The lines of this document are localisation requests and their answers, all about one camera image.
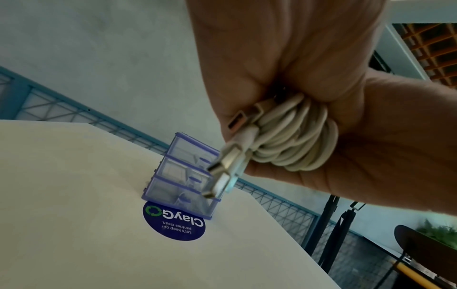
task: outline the wall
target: wall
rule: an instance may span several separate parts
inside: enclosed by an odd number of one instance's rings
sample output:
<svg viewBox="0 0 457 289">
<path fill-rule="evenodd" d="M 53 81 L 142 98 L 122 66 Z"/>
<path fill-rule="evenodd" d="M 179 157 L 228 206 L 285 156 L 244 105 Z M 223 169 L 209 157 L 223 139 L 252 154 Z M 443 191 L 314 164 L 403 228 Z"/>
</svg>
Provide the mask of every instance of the wall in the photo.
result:
<svg viewBox="0 0 457 289">
<path fill-rule="evenodd" d="M 1 66 L 166 143 L 184 131 L 223 145 L 183 1 L 1 0 L 0 7 Z M 277 181 L 246 180 L 318 213 L 328 198 Z M 334 219 L 350 203 L 342 200 Z M 369 206 L 353 230 L 397 249 L 393 227 L 414 227 L 425 216 Z"/>
</svg>

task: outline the cable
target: cable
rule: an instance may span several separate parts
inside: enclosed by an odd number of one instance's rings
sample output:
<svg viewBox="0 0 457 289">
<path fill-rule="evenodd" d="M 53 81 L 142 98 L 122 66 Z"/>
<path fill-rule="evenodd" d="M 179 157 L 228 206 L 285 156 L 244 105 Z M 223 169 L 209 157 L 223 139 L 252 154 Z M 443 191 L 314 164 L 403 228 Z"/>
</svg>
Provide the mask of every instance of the cable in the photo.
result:
<svg viewBox="0 0 457 289">
<path fill-rule="evenodd" d="M 327 107 L 303 93 L 289 93 L 239 111 L 228 124 L 233 138 L 208 167 L 213 175 L 202 192 L 205 197 L 230 191 L 250 159 L 272 163 L 289 171 L 310 171 L 322 166 L 338 140 L 338 127 L 328 118 Z"/>
</svg>

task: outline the sticker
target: sticker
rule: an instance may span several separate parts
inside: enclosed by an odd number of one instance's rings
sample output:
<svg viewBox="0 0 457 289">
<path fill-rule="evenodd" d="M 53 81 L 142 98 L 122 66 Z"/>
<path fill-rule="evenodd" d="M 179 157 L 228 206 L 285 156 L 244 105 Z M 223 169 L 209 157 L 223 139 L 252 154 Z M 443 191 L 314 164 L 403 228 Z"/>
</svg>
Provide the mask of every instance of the sticker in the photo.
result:
<svg viewBox="0 0 457 289">
<path fill-rule="evenodd" d="M 144 204 L 143 216 L 155 231 L 179 241 L 196 240 L 206 229 L 202 218 L 153 202 Z"/>
</svg>

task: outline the white table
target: white table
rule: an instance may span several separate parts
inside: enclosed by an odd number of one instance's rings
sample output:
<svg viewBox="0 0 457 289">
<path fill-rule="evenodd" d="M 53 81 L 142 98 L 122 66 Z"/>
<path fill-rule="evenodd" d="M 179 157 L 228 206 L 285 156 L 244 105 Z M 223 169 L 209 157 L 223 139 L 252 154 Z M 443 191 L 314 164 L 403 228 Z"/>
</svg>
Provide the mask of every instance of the white table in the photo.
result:
<svg viewBox="0 0 457 289">
<path fill-rule="evenodd" d="M 0 288 L 338 288 L 234 189 L 205 234 L 144 220 L 161 156 L 87 124 L 0 121 Z"/>
</svg>

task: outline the green circular arrow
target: green circular arrow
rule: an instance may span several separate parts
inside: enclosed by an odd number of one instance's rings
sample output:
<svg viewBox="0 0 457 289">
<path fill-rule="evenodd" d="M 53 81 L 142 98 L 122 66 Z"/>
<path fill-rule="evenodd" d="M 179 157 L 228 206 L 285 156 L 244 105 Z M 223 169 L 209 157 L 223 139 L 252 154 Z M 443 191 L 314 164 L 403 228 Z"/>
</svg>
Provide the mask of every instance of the green circular arrow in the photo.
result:
<svg viewBox="0 0 457 289">
<path fill-rule="evenodd" d="M 157 210 L 157 213 L 151 213 L 149 210 L 150 209 L 156 209 Z M 156 207 L 156 206 L 147 206 L 146 207 L 146 213 L 148 215 L 150 215 L 151 217 L 157 217 L 157 216 L 160 216 L 162 215 L 162 210 L 159 208 L 159 207 Z"/>
</svg>

